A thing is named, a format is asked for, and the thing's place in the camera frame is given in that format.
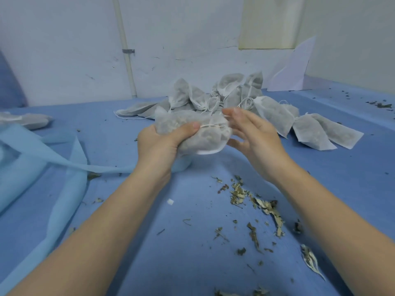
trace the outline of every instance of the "forearm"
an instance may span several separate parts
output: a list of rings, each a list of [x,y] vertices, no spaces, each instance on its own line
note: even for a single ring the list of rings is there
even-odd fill
[[[10,295],[104,295],[160,184],[131,174]]]
[[[275,185],[356,295],[395,295],[395,245],[293,161]]]

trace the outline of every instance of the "blue table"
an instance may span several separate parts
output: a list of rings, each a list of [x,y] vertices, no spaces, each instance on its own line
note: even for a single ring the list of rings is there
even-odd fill
[[[355,88],[348,91],[351,95],[348,100],[341,90],[353,88],[344,87],[334,85],[330,90],[300,94],[288,91],[264,94],[278,101],[287,100],[298,107],[301,114],[319,113],[365,133],[352,150],[339,146],[334,151],[316,151],[298,143],[294,134],[282,142],[298,164],[368,222],[395,239],[395,132],[392,128],[395,114],[365,103],[382,95]],[[12,113],[51,115],[55,118],[51,126],[36,131],[37,134],[72,129],[90,164],[120,167],[136,162],[134,139],[142,128],[152,124],[150,120],[118,119],[113,114],[114,110],[128,107],[135,101],[138,100],[32,107],[13,109]],[[364,106],[367,111],[375,111],[367,117],[361,111],[358,113]],[[70,145],[55,145],[54,149],[65,157],[70,154]],[[278,200],[279,211],[286,222],[284,237],[279,239],[273,235],[275,225],[271,216],[254,209],[248,199],[244,201],[246,206],[240,209],[230,204],[229,191],[217,193],[223,184],[218,184],[212,176],[230,186],[235,174],[244,180],[245,189],[264,199]],[[0,215],[0,281],[45,237],[48,217],[63,186],[64,175],[63,167],[51,165]],[[85,204],[76,211],[63,240],[70,235],[71,228],[79,227],[100,206],[93,201],[98,197],[106,199],[126,176],[103,175],[88,183]],[[173,205],[167,204],[169,198],[174,200]],[[183,219],[190,219],[191,225]],[[292,231],[297,219],[284,196],[264,182],[234,149],[227,146],[218,154],[198,156],[189,169],[175,174],[158,196],[108,294],[201,296],[213,295],[217,288],[243,296],[251,295],[260,284],[272,295],[350,295],[309,233],[297,235]],[[248,222],[257,228],[261,249],[270,248],[273,253],[260,254],[255,250],[246,227]],[[222,233],[230,242],[221,237],[214,239],[218,227],[223,227]],[[313,249],[326,282],[303,262],[302,243]],[[242,257],[235,254],[243,247],[247,252]]]

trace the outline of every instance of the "white pipe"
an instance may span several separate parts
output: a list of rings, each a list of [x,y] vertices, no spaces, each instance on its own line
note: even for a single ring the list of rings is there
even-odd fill
[[[118,24],[119,37],[121,39],[121,46],[122,49],[127,50],[128,43],[126,41],[126,34],[123,26],[122,13],[121,13],[121,7],[119,6],[119,0],[113,0],[113,5],[115,10],[116,23]],[[126,64],[126,70],[128,72],[131,96],[137,97],[136,86],[134,85],[134,79],[133,79],[133,72],[131,70],[130,54],[124,53],[124,59]]]

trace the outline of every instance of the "right hand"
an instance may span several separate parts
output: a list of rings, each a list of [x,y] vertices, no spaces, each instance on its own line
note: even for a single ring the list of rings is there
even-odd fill
[[[243,153],[255,170],[274,184],[292,162],[274,126],[254,113],[240,108],[222,109],[233,134],[244,141],[229,139],[228,145]]]

